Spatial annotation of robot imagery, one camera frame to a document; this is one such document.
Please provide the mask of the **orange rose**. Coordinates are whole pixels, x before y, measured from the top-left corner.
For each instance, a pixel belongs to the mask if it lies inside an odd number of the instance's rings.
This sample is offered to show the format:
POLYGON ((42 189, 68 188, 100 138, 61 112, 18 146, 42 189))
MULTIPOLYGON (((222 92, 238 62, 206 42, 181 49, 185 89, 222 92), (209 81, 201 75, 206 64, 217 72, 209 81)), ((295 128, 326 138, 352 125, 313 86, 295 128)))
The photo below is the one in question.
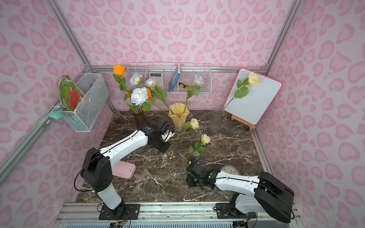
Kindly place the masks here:
POLYGON ((122 65, 115 65, 113 66, 113 70, 114 70, 113 78, 119 84, 120 91, 123 91, 125 93, 127 91, 131 92, 130 90, 127 89, 126 78, 124 77, 125 68, 122 65))
POLYGON ((150 100, 152 97, 150 89, 147 88, 146 92, 147 92, 147 100, 150 100))

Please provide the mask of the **blue white rose three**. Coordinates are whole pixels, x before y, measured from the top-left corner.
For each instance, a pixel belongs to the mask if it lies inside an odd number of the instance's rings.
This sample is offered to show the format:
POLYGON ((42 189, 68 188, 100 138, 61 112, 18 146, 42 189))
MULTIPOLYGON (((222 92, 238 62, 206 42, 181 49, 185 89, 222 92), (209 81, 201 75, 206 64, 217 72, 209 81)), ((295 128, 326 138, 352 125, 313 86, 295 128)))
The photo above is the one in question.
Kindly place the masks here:
POLYGON ((149 100, 151 104, 155 105, 156 107, 160 108, 158 105, 155 104, 156 100, 160 100, 169 110, 169 105, 167 104, 167 92, 160 87, 157 86, 156 82, 152 78, 149 78, 145 81, 145 87, 150 89, 151 91, 151 99, 149 100))

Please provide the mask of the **blue white rose one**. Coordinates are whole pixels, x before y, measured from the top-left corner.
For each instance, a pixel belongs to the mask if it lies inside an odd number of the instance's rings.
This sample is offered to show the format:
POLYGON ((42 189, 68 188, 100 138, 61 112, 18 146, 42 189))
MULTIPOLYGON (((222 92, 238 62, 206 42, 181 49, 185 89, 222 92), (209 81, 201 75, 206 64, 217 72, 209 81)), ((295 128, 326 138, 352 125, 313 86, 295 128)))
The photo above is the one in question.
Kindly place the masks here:
POLYGON ((142 82, 142 75, 134 72, 129 80, 130 86, 140 86, 142 82))

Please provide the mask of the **blue white rose two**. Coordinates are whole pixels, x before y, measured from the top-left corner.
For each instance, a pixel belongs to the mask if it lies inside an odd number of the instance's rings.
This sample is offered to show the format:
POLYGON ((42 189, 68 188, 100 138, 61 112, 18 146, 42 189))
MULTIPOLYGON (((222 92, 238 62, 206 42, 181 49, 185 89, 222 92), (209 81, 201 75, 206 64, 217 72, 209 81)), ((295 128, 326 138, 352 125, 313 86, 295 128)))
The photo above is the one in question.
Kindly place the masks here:
POLYGON ((199 90, 201 89, 201 86, 204 84, 204 82, 205 82, 205 80, 202 75, 197 74, 197 73, 194 75, 193 85, 187 87, 188 90, 187 90, 187 96, 186 96, 186 100, 185 100, 183 113, 185 113, 185 111, 187 110, 188 99, 190 99, 193 96, 199 95, 199 90))

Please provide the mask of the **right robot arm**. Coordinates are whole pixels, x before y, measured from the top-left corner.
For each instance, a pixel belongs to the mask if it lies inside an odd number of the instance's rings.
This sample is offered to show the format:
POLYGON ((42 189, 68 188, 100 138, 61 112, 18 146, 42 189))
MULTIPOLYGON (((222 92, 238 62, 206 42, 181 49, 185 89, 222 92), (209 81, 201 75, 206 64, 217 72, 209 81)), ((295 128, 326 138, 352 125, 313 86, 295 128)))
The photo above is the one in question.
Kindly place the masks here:
POLYGON ((295 218, 294 191, 267 172, 259 176, 240 176, 224 171, 209 171, 196 158, 186 168, 189 187, 200 187, 207 192, 219 189, 234 195, 228 203, 216 203, 214 210, 219 219, 256 219, 265 212, 283 223, 295 218))

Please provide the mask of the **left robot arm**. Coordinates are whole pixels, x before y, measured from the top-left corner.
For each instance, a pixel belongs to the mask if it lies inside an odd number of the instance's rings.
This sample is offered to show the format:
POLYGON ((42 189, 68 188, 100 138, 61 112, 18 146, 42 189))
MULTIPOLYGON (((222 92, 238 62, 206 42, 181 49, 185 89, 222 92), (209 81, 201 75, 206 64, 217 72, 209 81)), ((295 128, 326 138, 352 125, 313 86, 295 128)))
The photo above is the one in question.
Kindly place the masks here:
POLYGON ((169 139, 174 135, 174 128, 165 121, 159 120, 153 126, 145 124, 108 147, 89 149, 79 174, 108 209, 119 209, 122 207, 122 198, 112 183, 112 168, 124 157, 146 145, 164 153, 170 147, 169 139))

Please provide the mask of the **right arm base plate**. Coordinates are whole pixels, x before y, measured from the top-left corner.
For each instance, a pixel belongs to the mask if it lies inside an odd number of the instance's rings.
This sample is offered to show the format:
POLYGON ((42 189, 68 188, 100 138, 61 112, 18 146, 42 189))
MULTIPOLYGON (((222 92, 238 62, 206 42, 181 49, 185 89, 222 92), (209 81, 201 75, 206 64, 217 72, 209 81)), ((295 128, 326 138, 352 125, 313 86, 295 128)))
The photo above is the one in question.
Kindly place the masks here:
POLYGON ((256 219, 255 212, 242 213, 229 203, 216 203, 213 210, 218 219, 256 219))

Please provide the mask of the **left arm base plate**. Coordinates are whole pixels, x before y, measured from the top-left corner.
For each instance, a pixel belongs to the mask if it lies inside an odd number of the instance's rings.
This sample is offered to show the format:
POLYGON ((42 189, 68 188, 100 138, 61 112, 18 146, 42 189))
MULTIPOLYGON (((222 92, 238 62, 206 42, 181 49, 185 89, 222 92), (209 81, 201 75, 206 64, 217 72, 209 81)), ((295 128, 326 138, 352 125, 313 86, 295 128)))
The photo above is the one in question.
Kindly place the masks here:
POLYGON ((140 212, 140 204, 124 204, 121 203, 115 209, 110 209, 106 205, 103 205, 99 220, 137 220, 140 212))

